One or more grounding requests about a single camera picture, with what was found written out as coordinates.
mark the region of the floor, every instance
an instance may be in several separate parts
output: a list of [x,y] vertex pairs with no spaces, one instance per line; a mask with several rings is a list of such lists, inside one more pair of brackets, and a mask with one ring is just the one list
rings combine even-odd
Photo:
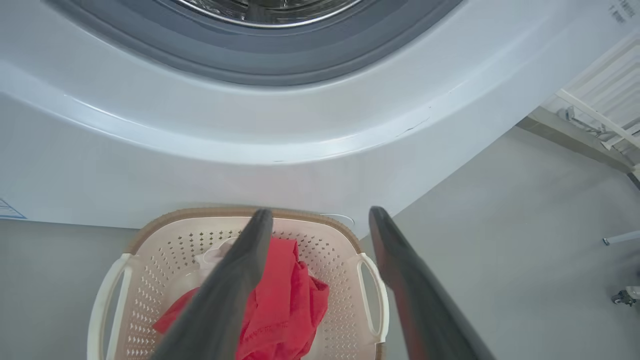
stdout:
[[[640,192],[513,129],[395,217],[497,359],[637,359]],[[84,359],[93,299],[135,230],[0,220],[0,358]],[[371,241],[362,240],[372,254]],[[390,359],[407,359],[397,312]]]

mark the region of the clothing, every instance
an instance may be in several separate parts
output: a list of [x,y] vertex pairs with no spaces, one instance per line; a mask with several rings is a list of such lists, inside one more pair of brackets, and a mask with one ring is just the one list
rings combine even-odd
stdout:
[[200,255],[195,256],[195,260],[200,265],[198,273],[200,274],[200,283],[202,284],[216,265],[227,255],[231,246],[236,242],[236,238],[229,238],[216,249],[209,249]]
[[[183,295],[153,328],[164,333],[198,289]],[[258,286],[247,298],[236,360],[298,360],[328,309],[329,286],[309,275],[296,240],[272,238]]]

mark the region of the white washing machine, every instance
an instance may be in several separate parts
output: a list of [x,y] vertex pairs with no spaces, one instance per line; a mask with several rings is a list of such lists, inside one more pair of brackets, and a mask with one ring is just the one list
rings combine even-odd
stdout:
[[636,29],[637,1],[3,1],[0,217],[252,205],[364,236]]

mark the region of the laundry basket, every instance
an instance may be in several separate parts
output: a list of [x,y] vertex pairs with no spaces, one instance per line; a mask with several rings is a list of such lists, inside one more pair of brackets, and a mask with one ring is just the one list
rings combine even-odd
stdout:
[[[161,336],[151,327],[171,305],[172,279],[198,268],[194,257],[239,236],[255,209],[202,208],[174,211],[145,226],[112,266],[96,296],[87,359],[104,359],[104,328],[111,295],[122,276],[107,360],[146,360]],[[384,358],[388,331],[385,285],[358,239],[341,223],[309,213],[273,210],[273,237],[296,239],[300,260],[330,287],[329,307],[304,360]],[[374,279],[380,321],[374,326],[362,280],[362,265]]]

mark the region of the washing machine door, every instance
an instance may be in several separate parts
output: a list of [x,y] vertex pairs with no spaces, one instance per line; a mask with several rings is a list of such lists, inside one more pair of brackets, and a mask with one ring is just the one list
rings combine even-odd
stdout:
[[461,0],[50,0],[100,36],[176,69],[247,85],[357,71]]

